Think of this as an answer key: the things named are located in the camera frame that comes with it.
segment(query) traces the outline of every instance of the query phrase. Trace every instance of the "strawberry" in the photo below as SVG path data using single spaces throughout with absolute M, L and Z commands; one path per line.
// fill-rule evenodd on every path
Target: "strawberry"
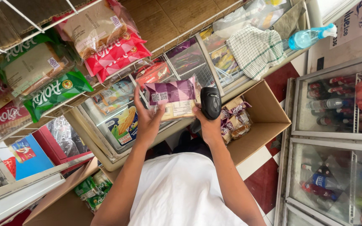
M 8 168 L 9 172 L 12 173 L 13 177 L 16 178 L 16 159 L 15 157 L 10 157 L 7 160 L 3 160 L 4 164 Z

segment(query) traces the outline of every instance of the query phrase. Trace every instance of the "hand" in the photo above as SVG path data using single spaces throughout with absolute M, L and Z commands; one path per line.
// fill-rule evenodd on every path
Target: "hand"
M 198 107 L 194 107 L 193 111 L 196 117 L 201 121 L 202 135 L 204 141 L 209 145 L 214 145 L 222 140 L 222 133 L 220 131 L 220 116 L 215 120 L 208 120 Z
M 136 144 L 141 144 L 148 148 L 153 144 L 154 139 L 158 134 L 161 117 L 164 114 L 165 105 L 159 105 L 156 113 L 154 110 L 147 110 L 139 98 L 140 86 L 135 88 L 133 93 L 134 103 L 138 112 L 138 132 L 136 134 Z

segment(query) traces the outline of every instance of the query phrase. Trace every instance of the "red and white tiled floor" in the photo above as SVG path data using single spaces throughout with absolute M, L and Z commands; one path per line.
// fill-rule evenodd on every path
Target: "red and white tiled floor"
M 282 107 L 284 107 L 286 98 L 287 79 L 305 75 L 304 69 L 306 69 L 306 54 L 302 54 L 265 78 Z M 181 132 L 166 139 L 172 149 L 177 145 Z M 273 226 L 275 218 L 280 144 L 281 134 L 237 166 L 238 172 L 258 204 L 267 226 Z

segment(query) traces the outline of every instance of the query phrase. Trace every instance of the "person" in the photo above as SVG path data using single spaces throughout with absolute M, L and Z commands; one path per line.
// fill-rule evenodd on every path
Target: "person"
M 193 109 L 213 161 L 196 152 L 180 152 L 144 162 L 158 134 L 164 105 L 156 113 L 145 109 L 138 90 L 134 93 L 138 111 L 135 144 L 91 225 L 265 226 L 224 145 L 220 117 L 207 120 L 199 108 Z

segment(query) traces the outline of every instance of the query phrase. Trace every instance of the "white t-shirt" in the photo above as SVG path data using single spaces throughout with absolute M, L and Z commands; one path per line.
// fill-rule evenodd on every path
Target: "white t-shirt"
M 193 152 L 143 164 L 128 225 L 246 226 L 224 204 L 213 162 Z

